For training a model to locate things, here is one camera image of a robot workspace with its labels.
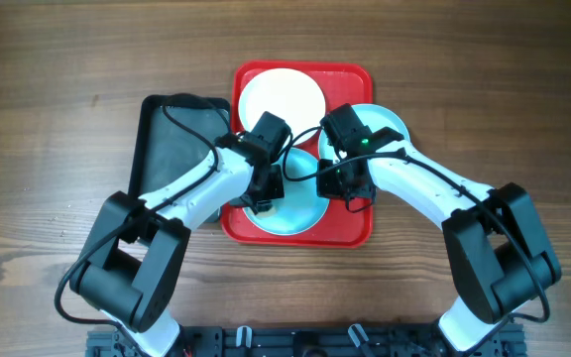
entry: red tray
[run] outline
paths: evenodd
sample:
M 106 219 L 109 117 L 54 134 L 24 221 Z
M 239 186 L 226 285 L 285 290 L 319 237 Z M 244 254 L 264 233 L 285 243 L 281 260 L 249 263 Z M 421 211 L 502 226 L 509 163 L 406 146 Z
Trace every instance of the red tray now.
M 242 130 L 237 112 L 237 104 L 242 90 L 257 74 L 273 68 L 292 68 L 312 77 L 325 95 L 327 110 L 332 110 L 345 103 L 371 103 L 373 100 L 372 78 L 358 65 L 253 60 L 240 66 L 235 73 L 231 110 L 233 131 Z M 309 123 L 310 127 L 316 125 L 318 122 Z M 318 159 L 318 135 L 297 147 L 306 150 Z M 358 198 L 350 203 L 350 208 L 356 209 L 368 203 L 368 200 Z M 323 218 L 313 227 L 299 234 L 278 236 L 255 226 L 246 217 L 242 208 L 233 208 L 227 204 L 222 209 L 221 224 L 224 232 L 239 243 L 356 248 L 365 243 L 372 234 L 374 212 L 372 207 L 369 207 L 358 213 L 350 213 L 345 209 L 344 201 L 332 199 Z

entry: wooden table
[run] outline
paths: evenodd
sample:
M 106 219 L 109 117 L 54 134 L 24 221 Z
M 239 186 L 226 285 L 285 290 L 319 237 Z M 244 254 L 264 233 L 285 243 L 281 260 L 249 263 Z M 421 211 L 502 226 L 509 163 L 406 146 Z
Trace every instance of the wooden table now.
M 530 355 L 571 356 L 571 2 L 0 0 L 0 355 L 80 356 L 53 308 L 102 201 L 126 189 L 149 94 L 230 98 L 247 60 L 354 62 L 427 156 L 535 200 L 563 266 Z M 357 250 L 191 236 L 182 323 L 430 321 L 456 297 L 441 233 L 382 195 Z M 129 248 L 135 255 L 144 250 Z M 96 316 L 67 292 L 71 313 Z M 526 309 L 540 313 L 537 303 Z

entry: wood grain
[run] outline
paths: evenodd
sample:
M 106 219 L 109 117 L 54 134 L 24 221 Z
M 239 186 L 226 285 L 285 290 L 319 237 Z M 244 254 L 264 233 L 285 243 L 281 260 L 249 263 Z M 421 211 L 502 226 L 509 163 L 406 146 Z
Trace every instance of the wood grain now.
M 435 0 L 0 0 L 0 355 L 82 354 L 87 327 L 52 297 L 102 201 L 127 188 L 142 100 L 230 98 L 256 59 L 358 63 L 424 154 L 524 186 L 564 272 L 551 320 L 525 326 L 530 355 L 571 356 L 571 2 Z M 171 311 L 225 326 L 431 320 L 456 296 L 441 234 L 389 195 L 375 217 L 357 250 L 240 246 L 204 225 Z

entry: brown tabletop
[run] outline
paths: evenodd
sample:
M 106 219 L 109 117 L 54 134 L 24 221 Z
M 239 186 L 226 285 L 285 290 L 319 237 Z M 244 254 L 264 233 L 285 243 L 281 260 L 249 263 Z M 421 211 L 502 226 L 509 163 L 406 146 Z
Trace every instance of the brown tabletop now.
M 88 327 L 53 294 L 127 189 L 142 100 L 230 98 L 240 64 L 278 59 L 360 64 L 425 155 L 527 189 L 563 267 L 551 320 L 525 324 L 529 352 L 571 356 L 571 2 L 50 2 L 0 0 L 0 355 L 82 355 Z M 441 233 L 381 194 L 356 250 L 241 246 L 202 226 L 170 309 L 186 325 L 427 322 L 455 297 Z M 70 292 L 64 305 L 99 315 Z

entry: plate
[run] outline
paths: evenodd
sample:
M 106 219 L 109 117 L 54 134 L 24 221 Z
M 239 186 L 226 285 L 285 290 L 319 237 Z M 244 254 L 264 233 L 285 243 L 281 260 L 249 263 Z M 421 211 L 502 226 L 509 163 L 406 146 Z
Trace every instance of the plate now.
M 376 104 L 356 104 L 352 105 L 352 108 L 363 124 L 369 126 L 372 133 L 375 133 L 385 127 L 390 127 L 403 134 L 407 141 L 411 141 L 408 135 L 408 130 L 402 122 L 402 119 L 400 119 L 393 111 Z M 338 158 L 334 153 L 334 148 L 329 145 L 327 134 L 325 134 L 324 131 L 321 131 L 321 135 L 318 138 L 318 156 L 321 159 L 329 159 L 334 162 L 338 161 Z
M 281 165 L 284 157 L 279 158 Z M 292 148 L 287 155 L 287 175 L 299 178 L 317 170 L 318 161 L 311 154 Z M 314 226 L 325 214 L 329 199 L 316 195 L 316 178 L 294 182 L 284 178 L 284 198 L 274 199 L 268 212 L 253 214 L 250 208 L 244 213 L 261 230 L 287 236 L 304 232 Z
M 252 131 L 268 111 L 285 120 L 296 137 L 317 126 L 325 115 L 325 97 L 309 75 L 294 69 L 275 68 L 259 73 L 244 87 L 239 97 L 239 119 Z M 299 143 L 311 138 L 305 134 Z

